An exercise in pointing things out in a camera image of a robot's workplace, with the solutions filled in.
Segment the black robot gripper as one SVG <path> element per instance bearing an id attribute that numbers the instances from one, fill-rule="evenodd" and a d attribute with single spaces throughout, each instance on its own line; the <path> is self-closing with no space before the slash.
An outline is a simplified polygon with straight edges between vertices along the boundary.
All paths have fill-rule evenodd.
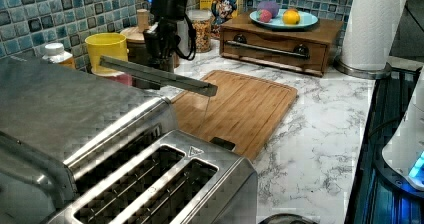
<path id="1" fill-rule="evenodd" d="M 153 68 L 173 68 L 171 59 L 174 54 L 185 60 L 194 59 L 194 28 L 186 14 L 188 0 L 153 0 L 151 11 L 155 23 L 143 31 L 148 53 L 153 61 Z M 185 35 L 190 38 L 189 53 L 184 54 L 178 47 L 182 35 L 178 34 L 177 23 L 185 21 L 188 30 Z"/>

